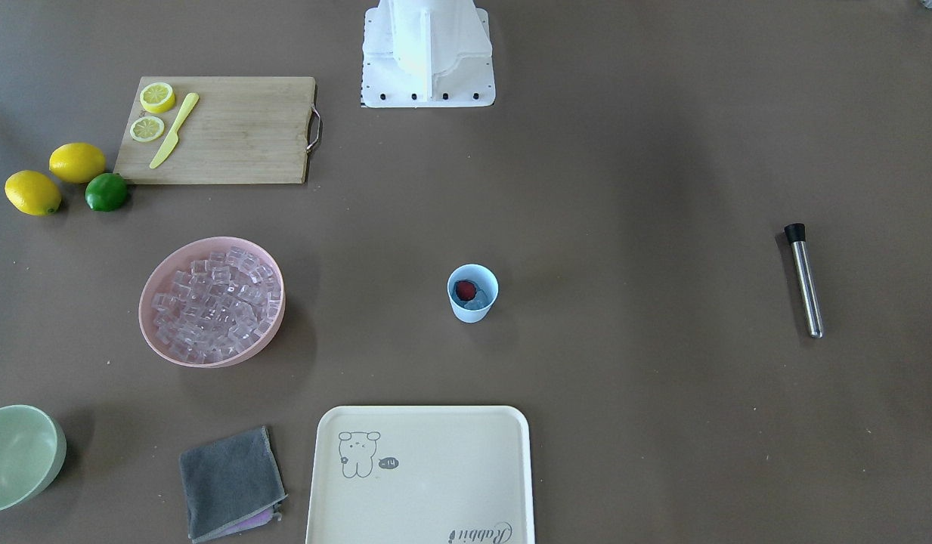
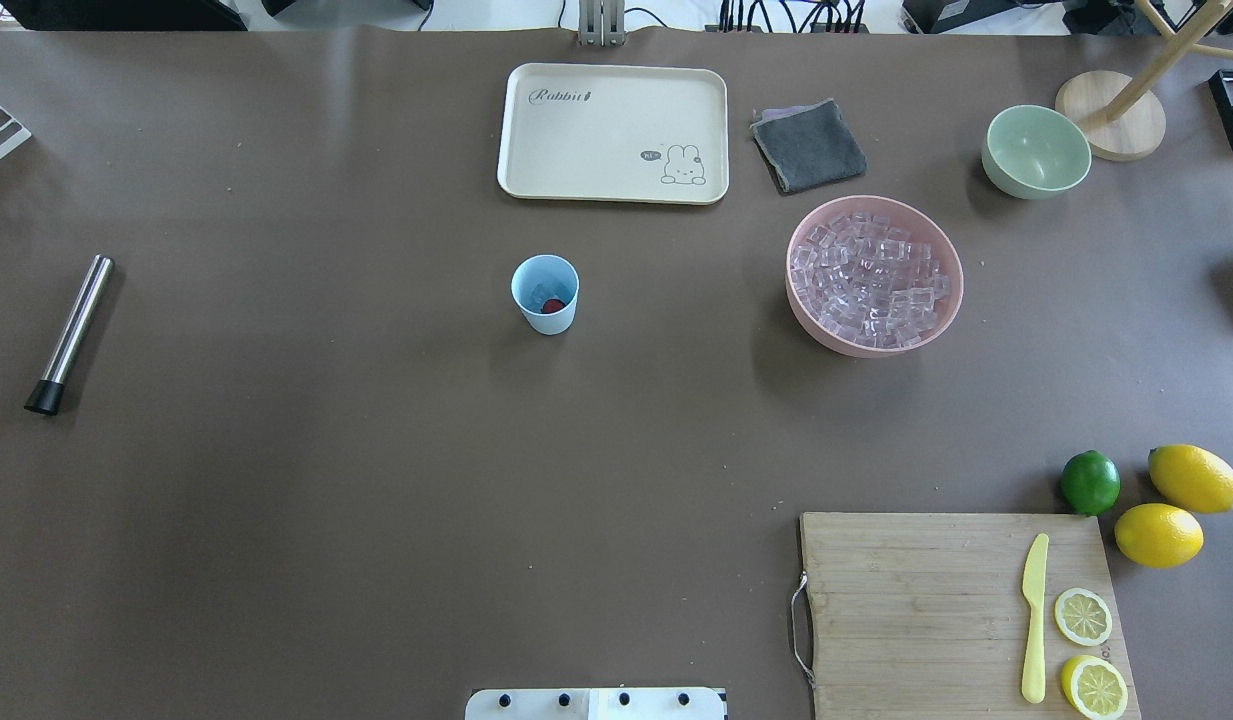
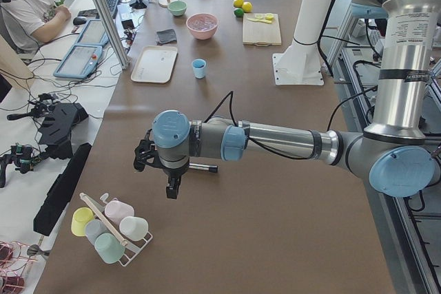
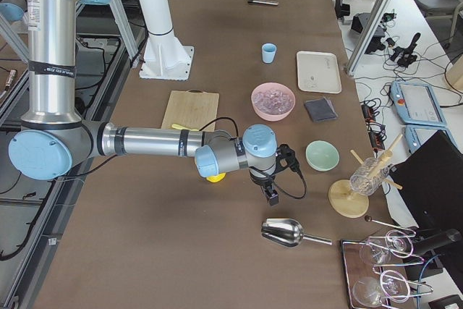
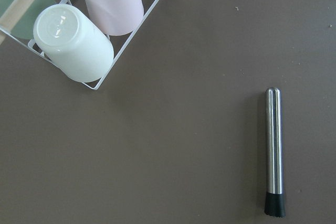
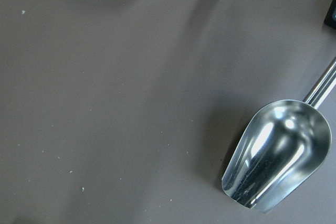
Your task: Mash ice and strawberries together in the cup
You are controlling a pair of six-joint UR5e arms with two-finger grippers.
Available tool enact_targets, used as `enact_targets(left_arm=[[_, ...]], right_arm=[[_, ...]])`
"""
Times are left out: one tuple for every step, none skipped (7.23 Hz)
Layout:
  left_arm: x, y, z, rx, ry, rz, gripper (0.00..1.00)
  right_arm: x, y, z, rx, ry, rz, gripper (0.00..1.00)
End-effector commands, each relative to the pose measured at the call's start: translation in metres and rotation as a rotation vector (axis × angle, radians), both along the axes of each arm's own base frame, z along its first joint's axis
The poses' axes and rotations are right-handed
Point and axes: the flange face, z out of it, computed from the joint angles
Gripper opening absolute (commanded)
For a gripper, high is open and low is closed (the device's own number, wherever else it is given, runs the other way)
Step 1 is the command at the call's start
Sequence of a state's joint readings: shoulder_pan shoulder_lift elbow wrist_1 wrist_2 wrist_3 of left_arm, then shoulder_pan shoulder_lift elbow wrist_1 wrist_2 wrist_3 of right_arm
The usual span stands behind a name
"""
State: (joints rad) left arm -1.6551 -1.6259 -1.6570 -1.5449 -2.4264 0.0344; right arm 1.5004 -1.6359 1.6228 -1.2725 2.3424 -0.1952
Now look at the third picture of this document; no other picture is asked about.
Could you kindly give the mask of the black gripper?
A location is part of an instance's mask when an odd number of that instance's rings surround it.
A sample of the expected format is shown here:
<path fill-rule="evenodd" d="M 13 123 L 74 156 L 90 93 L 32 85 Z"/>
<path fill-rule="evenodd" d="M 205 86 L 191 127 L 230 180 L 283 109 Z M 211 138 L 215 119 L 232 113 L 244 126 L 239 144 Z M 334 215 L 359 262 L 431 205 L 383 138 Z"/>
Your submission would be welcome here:
<path fill-rule="evenodd" d="M 166 196 L 169 199 L 177 199 L 181 185 L 181 177 L 189 169 L 189 161 L 178 168 L 163 166 L 163 172 L 167 175 Z"/>

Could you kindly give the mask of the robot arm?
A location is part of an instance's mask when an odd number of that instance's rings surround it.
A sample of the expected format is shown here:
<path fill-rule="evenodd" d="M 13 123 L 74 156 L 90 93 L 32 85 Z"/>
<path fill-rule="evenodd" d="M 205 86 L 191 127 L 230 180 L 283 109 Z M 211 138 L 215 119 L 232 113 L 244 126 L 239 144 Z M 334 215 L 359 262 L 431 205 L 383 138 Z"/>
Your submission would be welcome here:
<path fill-rule="evenodd" d="M 292 160 L 321 160 L 366 180 L 397 198 L 427 187 L 435 158 L 424 148 L 418 123 L 429 81 L 429 56 L 440 0 L 353 0 L 357 8 L 380 7 L 388 15 L 373 120 L 360 133 L 300 130 L 214 114 L 188 120 L 176 110 L 156 116 L 146 134 L 146 155 L 168 177 L 176 198 L 192 157 L 239 160 L 250 145 Z"/>

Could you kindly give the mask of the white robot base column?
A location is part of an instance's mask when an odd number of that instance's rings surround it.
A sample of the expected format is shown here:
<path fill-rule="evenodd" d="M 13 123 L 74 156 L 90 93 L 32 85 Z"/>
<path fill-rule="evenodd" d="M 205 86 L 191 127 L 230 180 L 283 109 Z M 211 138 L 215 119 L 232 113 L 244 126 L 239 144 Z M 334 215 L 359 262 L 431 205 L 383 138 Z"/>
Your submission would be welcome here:
<path fill-rule="evenodd" d="M 277 85 L 323 85 L 318 44 L 332 0 L 302 0 L 291 45 L 273 55 Z"/>

